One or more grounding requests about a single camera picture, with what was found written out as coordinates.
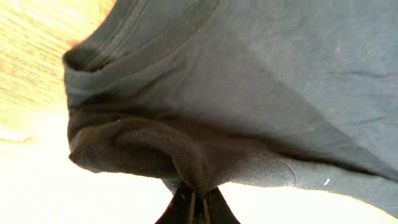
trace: cloth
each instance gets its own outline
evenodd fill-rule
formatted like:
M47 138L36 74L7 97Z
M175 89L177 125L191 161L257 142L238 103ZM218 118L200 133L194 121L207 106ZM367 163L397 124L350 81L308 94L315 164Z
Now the cloth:
M378 0L120 0L63 57L70 159L201 196L326 190L398 217L397 15Z

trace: wooden surface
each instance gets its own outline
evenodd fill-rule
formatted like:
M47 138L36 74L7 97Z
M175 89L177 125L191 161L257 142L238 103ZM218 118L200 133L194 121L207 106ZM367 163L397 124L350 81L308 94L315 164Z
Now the wooden surface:
M0 0L0 223L154 223L172 198L160 180L92 174L68 160L60 59L112 5ZM370 205L324 192L220 189L242 224L397 223Z

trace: gray t-shirt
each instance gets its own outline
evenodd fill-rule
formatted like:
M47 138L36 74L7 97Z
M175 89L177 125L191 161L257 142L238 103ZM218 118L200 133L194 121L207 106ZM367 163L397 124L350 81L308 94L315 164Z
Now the gray t-shirt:
M120 0L63 58L70 159L398 217L397 40L396 1Z

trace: garment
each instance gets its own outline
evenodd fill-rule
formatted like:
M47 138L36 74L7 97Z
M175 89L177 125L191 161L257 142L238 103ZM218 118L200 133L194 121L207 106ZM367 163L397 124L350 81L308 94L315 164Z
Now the garment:
M118 1L63 57L70 159L201 196L326 190L398 217L397 15L377 0Z

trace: t-shirt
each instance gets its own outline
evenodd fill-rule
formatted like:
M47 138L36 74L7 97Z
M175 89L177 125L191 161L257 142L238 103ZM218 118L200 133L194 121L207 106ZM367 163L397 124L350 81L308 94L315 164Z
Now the t-shirt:
M378 0L120 0L63 57L70 159L201 196L325 190L398 217L397 15Z

